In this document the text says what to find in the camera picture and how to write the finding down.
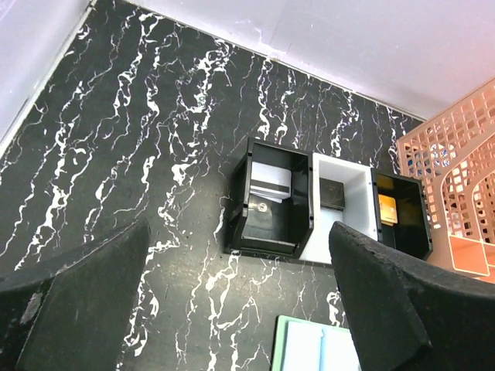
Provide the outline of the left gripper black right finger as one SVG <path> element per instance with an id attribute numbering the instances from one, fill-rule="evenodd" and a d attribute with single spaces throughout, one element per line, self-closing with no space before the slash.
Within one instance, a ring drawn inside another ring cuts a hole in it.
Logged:
<path id="1" fill-rule="evenodd" d="M 329 252 L 363 370 L 492 370 L 494 286 L 336 222 Z"/>

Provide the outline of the green card holder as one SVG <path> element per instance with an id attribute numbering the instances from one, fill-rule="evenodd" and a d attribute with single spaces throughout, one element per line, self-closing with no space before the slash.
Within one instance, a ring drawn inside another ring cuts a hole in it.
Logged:
<path id="1" fill-rule="evenodd" d="M 299 318 L 277 317 L 272 370 L 361 370 L 350 331 Z"/>

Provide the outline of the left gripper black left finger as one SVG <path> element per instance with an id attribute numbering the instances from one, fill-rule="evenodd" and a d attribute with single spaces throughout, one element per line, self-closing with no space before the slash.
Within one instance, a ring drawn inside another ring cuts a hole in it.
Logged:
<path id="1" fill-rule="evenodd" d="M 146 219 L 1 277 L 3 370 L 114 370 L 148 254 Z"/>

